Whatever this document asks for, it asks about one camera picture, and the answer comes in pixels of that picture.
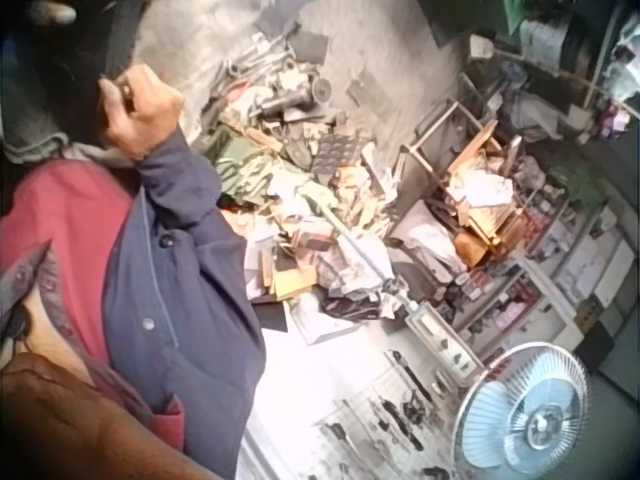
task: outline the skin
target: skin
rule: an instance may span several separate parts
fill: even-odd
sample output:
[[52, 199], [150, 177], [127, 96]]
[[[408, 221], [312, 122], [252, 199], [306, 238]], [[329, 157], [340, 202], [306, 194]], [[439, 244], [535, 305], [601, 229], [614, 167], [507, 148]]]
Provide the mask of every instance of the skin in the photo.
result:
[[[143, 160], [176, 130], [184, 99], [146, 65], [99, 83], [107, 136], [130, 158]], [[130, 89], [132, 111], [118, 84]], [[34, 315], [38, 303], [30, 306]], [[40, 355], [20, 353], [0, 372], [0, 441], [39, 470], [35, 478], [219, 480], [101, 396], [82, 369], [62, 361], [69, 356], [52, 347], [46, 329], [39, 332]]]

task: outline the fan blade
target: fan blade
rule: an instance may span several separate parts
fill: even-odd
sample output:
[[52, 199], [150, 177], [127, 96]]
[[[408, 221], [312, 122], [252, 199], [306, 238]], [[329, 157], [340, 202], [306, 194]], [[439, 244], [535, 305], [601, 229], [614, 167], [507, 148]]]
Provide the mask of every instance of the fan blade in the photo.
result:
[[462, 451], [472, 465], [493, 468], [504, 463], [504, 435], [510, 404], [500, 382], [483, 385], [469, 406], [462, 430]]
[[524, 399], [524, 411], [527, 415], [544, 405], [558, 405], [567, 410], [573, 399], [574, 389], [570, 383], [557, 378], [543, 380], [534, 385]]

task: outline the wire rack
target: wire rack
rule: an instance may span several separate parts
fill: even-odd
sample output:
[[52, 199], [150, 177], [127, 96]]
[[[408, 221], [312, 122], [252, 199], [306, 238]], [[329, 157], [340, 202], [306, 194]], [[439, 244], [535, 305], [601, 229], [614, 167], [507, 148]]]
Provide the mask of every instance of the wire rack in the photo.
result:
[[450, 452], [457, 395], [440, 397], [431, 388], [434, 359], [412, 368], [431, 403], [404, 367], [387, 358], [392, 366], [384, 374], [352, 398], [338, 399], [336, 410], [312, 427], [315, 448], [300, 478], [447, 478], [423, 473], [434, 468], [455, 477]]

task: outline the navy blue shirt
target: navy blue shirt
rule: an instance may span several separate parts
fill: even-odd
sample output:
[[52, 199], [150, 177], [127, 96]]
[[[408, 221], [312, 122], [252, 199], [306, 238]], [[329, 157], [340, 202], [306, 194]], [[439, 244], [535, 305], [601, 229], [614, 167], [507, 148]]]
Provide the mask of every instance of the navy blue shirt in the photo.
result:
[[220, 179], [182, 132], [136, 168], [140, 191], [111, 253], [103, 296], [112, 367], [154, 413], [177, 397], [185, 454], [231, 479], [265, 367], [245, 290], [246, 242], [216, 207]]

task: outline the electric fan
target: electric fan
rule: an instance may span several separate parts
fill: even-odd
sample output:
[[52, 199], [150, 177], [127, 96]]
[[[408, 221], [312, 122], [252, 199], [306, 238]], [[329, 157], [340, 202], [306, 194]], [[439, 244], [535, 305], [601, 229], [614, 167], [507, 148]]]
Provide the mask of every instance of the electric fan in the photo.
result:
[[456, 470], [474, 480], [540, 477], [575, 445], [589, 400], [586, 370], [567, 351], [547, 343], [512, 349], [462, 403], [454, 429]]

